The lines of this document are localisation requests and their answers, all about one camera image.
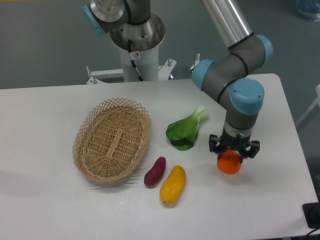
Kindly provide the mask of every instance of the fake orange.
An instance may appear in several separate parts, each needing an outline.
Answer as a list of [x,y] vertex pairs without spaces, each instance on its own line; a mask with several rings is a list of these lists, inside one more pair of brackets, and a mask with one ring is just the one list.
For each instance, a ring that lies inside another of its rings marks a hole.
[[236,174],[241,168],[240,159],[240,154],[237,151],[227,150],[221,154],[216,165],[224,174]]

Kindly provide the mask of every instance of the green vegetable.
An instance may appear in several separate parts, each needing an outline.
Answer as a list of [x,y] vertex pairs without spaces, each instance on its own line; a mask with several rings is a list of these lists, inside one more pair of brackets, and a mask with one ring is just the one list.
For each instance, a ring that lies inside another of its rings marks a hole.
[[170,124],[165,134],[176,149],[188,150],[194,146],[200,124],[207,117],[208,110],[198,106],[190,116]]

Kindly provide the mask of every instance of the yellow mango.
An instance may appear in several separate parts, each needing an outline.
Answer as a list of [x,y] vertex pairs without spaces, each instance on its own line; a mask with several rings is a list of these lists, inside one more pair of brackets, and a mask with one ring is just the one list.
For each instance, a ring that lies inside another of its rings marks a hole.
[[166,178],[160,188],[160,198],[165,204],[174,204],[178,201],[186,185],[186,172],[175,165],[169,176]]

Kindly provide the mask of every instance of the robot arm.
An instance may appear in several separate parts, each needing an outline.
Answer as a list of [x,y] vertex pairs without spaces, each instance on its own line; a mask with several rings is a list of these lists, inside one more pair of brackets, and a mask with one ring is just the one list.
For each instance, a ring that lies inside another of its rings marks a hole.
[[140,25],[150,18],[150,0],[91,0],[82,12],[96,34],[102,35],[124,23]]
[[253,127],[263,105],[264,88],[245,78],[268,62],[273,55],[271,42],[254,35],[236,1],[203,0],[230,54],[221,62],[201,61],[193,70],[193,82],[226,109],[221,137],[210,135],[209,148],[218,154],[238,151],[241,162],[254,158],[259,141],[250,141]]
[[[246,76],[271,59],[273,46],[265,36],[254,35],[235,0],[202,1],[230,54],[217,63],[200,61],[192,81],[226,109],[222,136],[210,135],[210,151],[218,159],[228,149],[238,151],[242,162],[260,149],[260,142],[250,137],[264,99],[263,86]],[[165,34],[162,21],[150,13],[150,0],[91,0],[82,10],[97,33],[116,32],[121,26],[122,32],[110,35],[122,49],[133,42],[134,49],[149,50]]]

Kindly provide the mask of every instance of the woven basket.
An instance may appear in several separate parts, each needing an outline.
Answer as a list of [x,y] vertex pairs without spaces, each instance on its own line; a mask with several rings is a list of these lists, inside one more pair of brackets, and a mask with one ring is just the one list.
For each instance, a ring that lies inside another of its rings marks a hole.
[[124,98],[100,103],[88,115],[73,144],[76,167],[99,183],[124,180],[149,143],[151,119],[141,104]]

